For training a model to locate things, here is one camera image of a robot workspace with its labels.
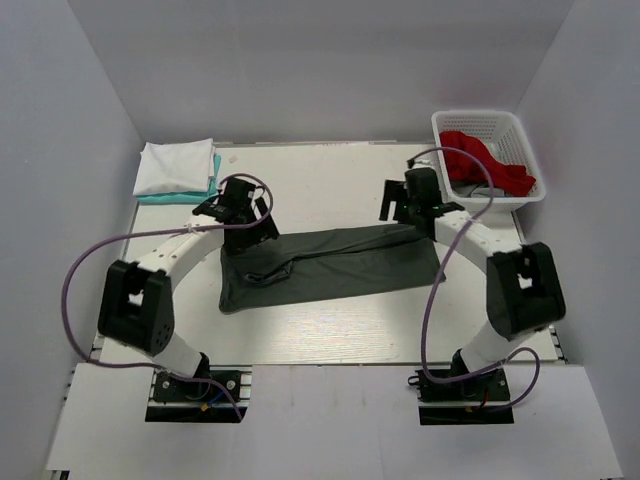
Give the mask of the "dark grey t shirt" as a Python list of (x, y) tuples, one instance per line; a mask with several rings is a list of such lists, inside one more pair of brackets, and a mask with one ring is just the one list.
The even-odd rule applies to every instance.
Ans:
[(224, 314), (430, 286), (440, 268), (433, 242), (402, 224), (286, 234), (220, 261)]

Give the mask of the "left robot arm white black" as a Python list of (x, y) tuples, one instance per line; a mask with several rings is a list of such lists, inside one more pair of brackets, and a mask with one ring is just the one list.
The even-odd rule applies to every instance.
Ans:
[(176, 332), (173, 295), (180, 282), (209, 254), (238, 255), (279, 231), (273, 195), (249, 174), (221, 181), (216, 195), (196, 206), (182, 227), (138, 232), (132, 238), (165, 241), (130, 262), (108, 269), (98, 319), (99, 333), (138, 351), (156, 369), (180, 379), (206, 379), (209, 360)]

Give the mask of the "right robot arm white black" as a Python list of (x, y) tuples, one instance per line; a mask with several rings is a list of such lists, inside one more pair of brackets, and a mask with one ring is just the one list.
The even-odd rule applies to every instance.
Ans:
[[(488, 374), (524, 348), (535, 333), (563, 319), (566, 303), (550, 248), (502, 238), (455, 202), (442, 201), (436, 172), (418, 168), (403, 181), (384, 183), (379, 218), (392, 217), (448, 248), (427, 300), (421, 332), (421, 363), (425, 376), (438, 384), (463, 382)], [(448, 379), (431, 375), (426, 362), (427, 329), (446, 263), (459, 253), (486, 275), (487, 321), (452, 358)]]

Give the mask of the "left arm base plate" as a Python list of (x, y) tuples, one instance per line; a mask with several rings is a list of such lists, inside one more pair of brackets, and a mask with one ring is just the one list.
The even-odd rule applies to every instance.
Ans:
[[(252, 384), (250, 367), (220, 367), (210, 370), (210, 377), (222, 385), (238, 407), (246, 413)], [(234, 405), (217, 385), (189, 383), (166, 372), (157, 372), (147, 402), (147, 423), (235, 424), (241, 421)]]

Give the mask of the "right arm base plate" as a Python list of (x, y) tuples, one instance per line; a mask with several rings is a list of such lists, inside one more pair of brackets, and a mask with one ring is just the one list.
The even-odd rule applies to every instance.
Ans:
[(417, 392), (421, 426), (508, 425), (514, 423), (503, 370), (465, 382), (438, 384), (416, 370), (407, 384)]

